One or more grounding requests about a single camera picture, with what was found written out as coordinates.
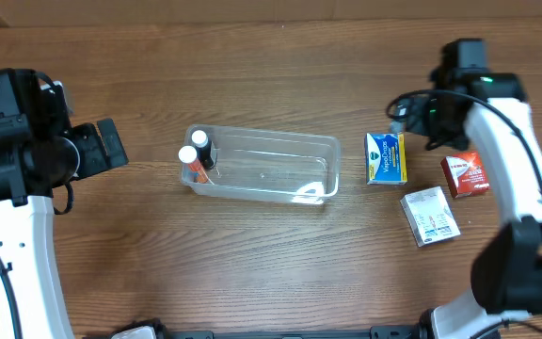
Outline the blue yellow VapoDrops box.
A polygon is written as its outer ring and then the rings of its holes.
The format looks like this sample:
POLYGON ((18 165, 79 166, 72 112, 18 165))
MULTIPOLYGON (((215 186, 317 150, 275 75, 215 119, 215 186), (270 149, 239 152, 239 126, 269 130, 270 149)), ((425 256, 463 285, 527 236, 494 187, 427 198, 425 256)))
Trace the blue yellow VapoDrops box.
POLYGON ((403 185, 407 164, 403 134, 370 134, 365 137, 368 185, 403 185))

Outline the orange bottle white cap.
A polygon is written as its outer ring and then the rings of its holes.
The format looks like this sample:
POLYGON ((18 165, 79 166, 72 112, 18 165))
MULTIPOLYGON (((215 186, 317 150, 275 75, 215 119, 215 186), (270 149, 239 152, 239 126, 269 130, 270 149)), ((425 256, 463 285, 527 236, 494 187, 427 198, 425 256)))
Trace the orange bottle white cap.
POLYGON ((199 161, 198 152, 193 146, 182 146, 178 151, 180 161, 196 174, 196 182, 200 184, 209 183, 209 177, 203 165, 199 161))

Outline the black bottle white cap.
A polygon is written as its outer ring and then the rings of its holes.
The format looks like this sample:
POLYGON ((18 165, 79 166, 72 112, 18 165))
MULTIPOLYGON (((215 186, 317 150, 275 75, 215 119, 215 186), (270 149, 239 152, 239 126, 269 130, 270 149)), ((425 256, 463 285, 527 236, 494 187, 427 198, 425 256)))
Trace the black bottle white cap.
POLYGON ((211 170, 216 163, 217 155, 213 141, 203 130, 196 130, 191 135, 193 146, 198 152, 199 161, 206 170, 211 170))

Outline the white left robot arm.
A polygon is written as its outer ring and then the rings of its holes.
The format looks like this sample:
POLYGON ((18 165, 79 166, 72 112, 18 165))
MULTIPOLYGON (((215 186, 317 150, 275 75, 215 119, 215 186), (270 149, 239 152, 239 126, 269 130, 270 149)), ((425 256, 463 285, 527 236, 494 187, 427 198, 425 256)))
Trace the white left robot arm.
POLYGON ((110 119, 78 126, 64 86, 31 69, 0 70, 0 338, 71 338, 54 248, 53 201, 72 182, 125 166, 110 119))

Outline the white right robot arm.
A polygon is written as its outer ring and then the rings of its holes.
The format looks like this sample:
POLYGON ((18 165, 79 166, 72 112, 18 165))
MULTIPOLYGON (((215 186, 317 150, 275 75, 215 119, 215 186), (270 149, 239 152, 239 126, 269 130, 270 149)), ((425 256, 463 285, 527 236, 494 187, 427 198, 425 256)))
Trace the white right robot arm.
POLYGON ((473 144, 500 210, 500 230, 474 260, 470 288, 425 311, 406 338, 496 338, 542 315, 542 152, 519 78, 488 67, 481 39, 441 50, 431 89, 403 93, 385 113, 427 137, 426 150, 473 144))

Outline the clear plastic container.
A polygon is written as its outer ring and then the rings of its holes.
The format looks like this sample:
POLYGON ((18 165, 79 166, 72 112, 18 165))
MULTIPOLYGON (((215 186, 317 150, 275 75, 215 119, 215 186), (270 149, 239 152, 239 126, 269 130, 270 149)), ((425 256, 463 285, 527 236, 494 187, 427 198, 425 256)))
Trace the clear plastic container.
POLYGON ((208 183, 183 164, 181 182, 203 196, 319 205, 336 195, 341 143, 335 137, 193 124, 184 143, 201 130, 212 141, 215 166, 208 183))

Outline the red medicine box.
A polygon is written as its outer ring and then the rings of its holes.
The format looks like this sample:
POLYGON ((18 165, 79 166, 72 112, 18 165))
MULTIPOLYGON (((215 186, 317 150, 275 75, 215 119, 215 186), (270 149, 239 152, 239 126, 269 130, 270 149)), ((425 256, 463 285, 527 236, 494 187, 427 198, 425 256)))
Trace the red medicine box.
POLYGON ((446 156, 440 164, 454 199, 480 195, 490 189, 484 165, 477 152, 446 156))

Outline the white medicine box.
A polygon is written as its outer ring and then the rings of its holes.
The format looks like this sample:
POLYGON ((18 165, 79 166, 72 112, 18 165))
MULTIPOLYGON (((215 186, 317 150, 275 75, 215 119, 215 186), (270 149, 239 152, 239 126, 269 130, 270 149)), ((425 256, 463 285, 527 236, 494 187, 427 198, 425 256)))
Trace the white medicine box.
POLYGON ((406 194, 400 203, 419 247, 461 235, 439 186, 406 194))

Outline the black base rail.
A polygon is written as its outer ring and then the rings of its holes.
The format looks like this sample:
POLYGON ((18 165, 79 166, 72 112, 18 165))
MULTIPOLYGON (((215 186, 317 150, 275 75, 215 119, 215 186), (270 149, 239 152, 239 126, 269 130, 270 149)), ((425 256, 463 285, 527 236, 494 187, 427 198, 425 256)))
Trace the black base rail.
POLYGON ((431 339, 434 335, 421 325, 372 326, 369 330, 326 331, 250 331, 218 333, 212 331, 170 331, 155 318, 135 322, 108 334, 89 334, 85 339, 431 339))

